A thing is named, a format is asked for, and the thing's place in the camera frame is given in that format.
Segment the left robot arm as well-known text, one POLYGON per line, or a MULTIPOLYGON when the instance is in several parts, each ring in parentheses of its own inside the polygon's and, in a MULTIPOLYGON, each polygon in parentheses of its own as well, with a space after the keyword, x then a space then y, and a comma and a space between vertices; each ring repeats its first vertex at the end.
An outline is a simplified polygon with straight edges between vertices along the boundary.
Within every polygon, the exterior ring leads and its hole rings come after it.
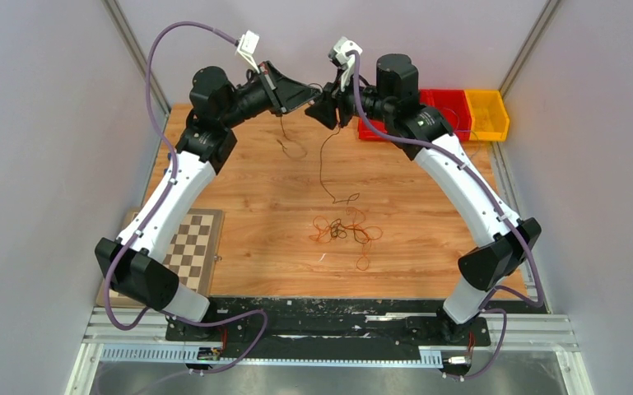
POLYGON ((170 165, 133 221, 115 239, 101 239, 95 257, 103 272, 104 303, 115 291, 148 309, 181 318, 199 341, 212 339, 218 317, 208 311, 209 299, 181 283, 165 266, 170 242, 198 195, 219 174, 237 143, 234 127, 263 112, 289 114, 317 98, 315 86, 281 74, 269 61, 249 72, 243 85, 230 82, 216 66, 192 79, 192 108, 170 165))

